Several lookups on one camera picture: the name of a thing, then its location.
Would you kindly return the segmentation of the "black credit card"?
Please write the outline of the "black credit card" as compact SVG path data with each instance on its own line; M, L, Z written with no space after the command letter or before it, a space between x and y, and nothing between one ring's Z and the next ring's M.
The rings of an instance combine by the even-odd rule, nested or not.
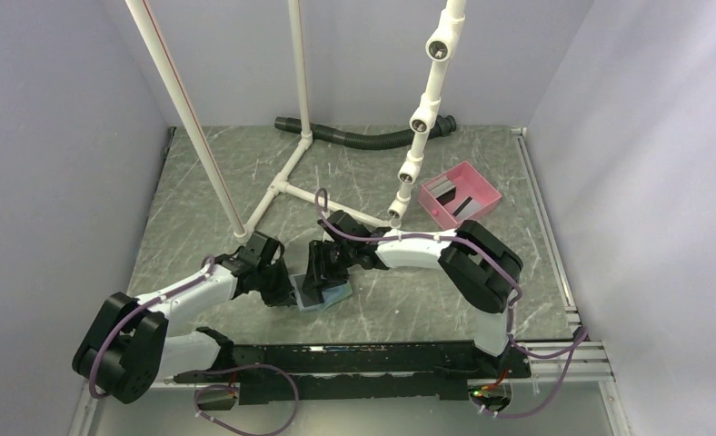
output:
M325 302L321 285L317 281L305 279L300 294L304 307L316 306Z

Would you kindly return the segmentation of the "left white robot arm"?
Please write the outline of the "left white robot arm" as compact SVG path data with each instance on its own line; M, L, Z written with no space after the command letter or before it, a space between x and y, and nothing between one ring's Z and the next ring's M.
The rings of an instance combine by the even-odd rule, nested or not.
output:
M269 307L295 301L277 239L255 232L234 252L207 256L199 270L161 290L110 295L72 360L95 399L138 400L155 382L199 373L226 379L236 364L234 342L210 327L173 331L207 309L257 292Z

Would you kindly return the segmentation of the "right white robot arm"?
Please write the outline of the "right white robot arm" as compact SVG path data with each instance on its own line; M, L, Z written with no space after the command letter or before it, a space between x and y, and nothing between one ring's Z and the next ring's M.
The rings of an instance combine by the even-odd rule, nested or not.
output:
M297 286L303 307L326 303L331 289L348 282L354 266L442 271L476 311L473 364L477 372L494 377L507 367L512 309L521 295L523 263L482 225L466 220L455 229L433 233L370 229L345 211L318 223L329 238L308 246L307 270Z

